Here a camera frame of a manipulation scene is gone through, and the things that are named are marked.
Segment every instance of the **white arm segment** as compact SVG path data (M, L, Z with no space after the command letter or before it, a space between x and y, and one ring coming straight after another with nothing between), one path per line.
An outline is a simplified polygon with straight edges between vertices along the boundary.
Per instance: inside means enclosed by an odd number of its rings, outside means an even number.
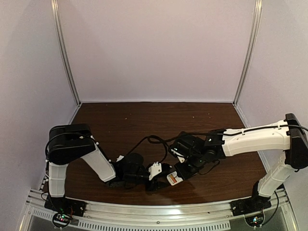
M281 126L287 125L287 122L283 120L278 121L274 124L265 125L266 126ZM236 154L270 150L270 149L290 149L290 136L287 135L289 131L288 127L283 128L266 128L250 132L244 132L247 129L227 129L224 134L234 134L237 132L242 132L240 135L236 136L223 136L222 140L225 143L222 145L222 149L226 156L233 156Z
M99 178L107 182L116 177L113 166L108 162L97 146L95 150L82 157L96 172ZM56 165L49 162L49 193L51 197L63 197L65 194L66 165Z
M289 176L294 173L294 168L291 165L286 165L285 153L282 153L279 161L270 169L258 184L258 192L260 196L270 197L275 190L284 183Z

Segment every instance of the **white panel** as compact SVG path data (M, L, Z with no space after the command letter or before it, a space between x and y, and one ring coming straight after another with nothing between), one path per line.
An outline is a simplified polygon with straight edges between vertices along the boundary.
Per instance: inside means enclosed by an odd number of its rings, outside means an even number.
M62 0L81 101L232 102L254 0Z
M308 1L263 1L260 31L239 106L250 126L292 112L308 126ZM280 152L266 152L272 166ZM285 183L300 230L308 227L308 169Z
M0 230L12 231L43 178L49 129L76 106L50 1L2 0L0 15Z

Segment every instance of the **white wall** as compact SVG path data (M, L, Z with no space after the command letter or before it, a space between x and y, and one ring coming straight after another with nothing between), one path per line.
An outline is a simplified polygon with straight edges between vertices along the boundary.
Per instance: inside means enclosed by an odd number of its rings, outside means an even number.
M49 129L76 106L50 0L2 0L0 15L0 230L12 231L43 178Z
M308 126L308 2L263 1L257 43L239 106L249 125L284 119L295 113ZM273 165L279 152L266 152ZM308 227L308 169L294 174L286 189L300 230Z
M81 101L232 102L254 0L59 1Z

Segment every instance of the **vertical metal post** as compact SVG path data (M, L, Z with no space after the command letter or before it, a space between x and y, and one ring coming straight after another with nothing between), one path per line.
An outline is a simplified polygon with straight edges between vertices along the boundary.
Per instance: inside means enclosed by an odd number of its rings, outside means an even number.
M241 96L243 86L247 77L249 65L251 62L252 54L253 54L253 49L255 47L255 43L257 40L257 34L259 31L259 26L260 26L260 20L261 20L261 14L262 14L262 0L256 0L256 5L255 5L255 11L254 11L254 17L253 17L253 22L252 22L252 27L251 27L251 32L250 32L250 39L249 39L249 45L246 53L246 58L242 70L242 75L241 79L236 91L236 95L233 101L233 105L236 106L239 98Z
M64 69L66 72L68 84L72 91L76 105L80 105L80 99L79 99L79 96L76 90L76 86L74 83L72 71L71 71L71 68L68 62L67 52L65 48L64 37L62 33L62 28L61 28L60 13L59 13L59 8L58 8L58 0L51 0L51 6L52 6L54 23L56 26L56 32L57 32L57 37L58 37L59 46L60 46L60 52L61 52L62 61L63 61Z

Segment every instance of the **wooden floor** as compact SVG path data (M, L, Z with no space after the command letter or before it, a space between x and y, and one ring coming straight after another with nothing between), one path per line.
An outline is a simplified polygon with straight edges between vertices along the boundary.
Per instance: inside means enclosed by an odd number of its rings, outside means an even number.
M244 127L230 103L84 103L74 123L89 124L95 139L112 160L125 155L146 135L167 139L183 130L207 132ZM136 152L144 156L145 165L164 155L162 145L148 143ZM170 155L165 162L173 165L177 160ZM130 190L110 189L79 159L68 166L65 190L68 197L116 204L192 204L250 196L252 186L264 175L258 154L247 153L221 160L205 176L196 175L156 192L145 192L143 185Z

